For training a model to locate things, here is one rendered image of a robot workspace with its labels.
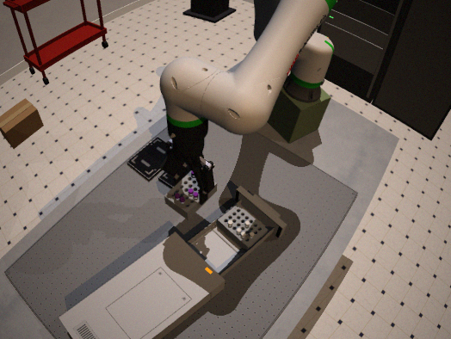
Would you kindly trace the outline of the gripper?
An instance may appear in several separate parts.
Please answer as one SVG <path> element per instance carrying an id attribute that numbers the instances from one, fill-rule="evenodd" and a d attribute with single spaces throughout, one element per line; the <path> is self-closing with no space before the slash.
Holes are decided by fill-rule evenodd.
<path id="1" fill-rule="evenodd" d="M 188 158 L 185 163 L 187 162 L 190 170 L 194 172 L 200 188 L 198 191 L 202 205 L 208 199 L 208 193 L 214 188 L 213 162 L 207 162 L 202 154 L 204 139 L 192 145 L 178 144 L 170 139 L 166 142 L 166 146 L 167 156 L 170 152 L 176 152 L 178 155 Z"/>

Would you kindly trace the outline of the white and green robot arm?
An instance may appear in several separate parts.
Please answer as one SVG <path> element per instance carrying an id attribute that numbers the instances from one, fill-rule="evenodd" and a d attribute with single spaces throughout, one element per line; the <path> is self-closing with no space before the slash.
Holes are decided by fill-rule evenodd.
<path id="1" fill-rule="evenodd" d="M 269 120 L 282 86 L 297 101 L 317 101 L 334 46 L 315 31 L 336 2 L 254 0 L 256 44 L 232 73 L 193 57 L 170 62 L 159 83 L 170 138 L 198 143 L 209 120 L 229 133 L 255 133 Z"/>

